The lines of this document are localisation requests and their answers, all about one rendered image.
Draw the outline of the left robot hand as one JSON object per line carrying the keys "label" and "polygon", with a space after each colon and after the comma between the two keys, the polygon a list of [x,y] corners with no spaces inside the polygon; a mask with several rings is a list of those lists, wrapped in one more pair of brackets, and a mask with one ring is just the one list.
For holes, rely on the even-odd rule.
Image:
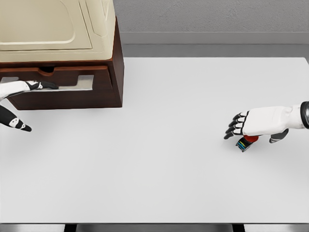
{"label": "left robot hand", "polygon": [[[46,81],[14,81],[0,84],[0,101],[10,96],[38,89],[58,89],[58,86]],[[32,131],[30,126],[2,105],[0,105],[0,124],[22,131]]]}

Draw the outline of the red button switch black base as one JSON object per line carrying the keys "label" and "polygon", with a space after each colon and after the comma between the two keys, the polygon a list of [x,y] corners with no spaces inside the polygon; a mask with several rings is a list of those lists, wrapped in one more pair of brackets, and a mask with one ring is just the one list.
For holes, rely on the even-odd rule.
{"label": "red button switch black base", "polygon": [[242,151],[245,152],[253,143],[259,139],[259,136],[248,136],[244,135],[241,139],[238,140],[236,146]]}

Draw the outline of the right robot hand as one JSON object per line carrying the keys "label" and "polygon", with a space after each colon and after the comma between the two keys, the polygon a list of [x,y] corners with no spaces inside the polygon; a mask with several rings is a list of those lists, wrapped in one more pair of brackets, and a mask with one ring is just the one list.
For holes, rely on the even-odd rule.
{"label": "right robot hand", "polygon": [[233,117],[224,139],[227,140],[235,135],[249,137],[270,135],[269,142],[276,143],[288,134],[287,125],[291,113],[292,107],[283,106],[254,108],[241,112]]}

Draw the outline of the brown wooden cabinet drawer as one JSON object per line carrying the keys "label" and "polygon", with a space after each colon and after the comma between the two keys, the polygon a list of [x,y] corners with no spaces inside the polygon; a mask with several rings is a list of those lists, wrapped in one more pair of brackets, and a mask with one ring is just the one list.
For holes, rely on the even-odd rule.
{"label": "brown wooden cabinet drawer", "polygon": [[18,110],[121,107],[124,68],[114,66],[0,68],[0,81],[47,81],[58,90],[42,89],[9,97]]}

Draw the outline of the brown cabinet with cream top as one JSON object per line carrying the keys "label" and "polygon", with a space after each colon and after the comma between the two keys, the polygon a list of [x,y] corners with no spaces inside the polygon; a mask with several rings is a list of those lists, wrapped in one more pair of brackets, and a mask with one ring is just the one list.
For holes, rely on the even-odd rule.
{"label": "brown cabinet with cream top", "polygon": [[0,0],[0,68],[125,68],[113,0]]}

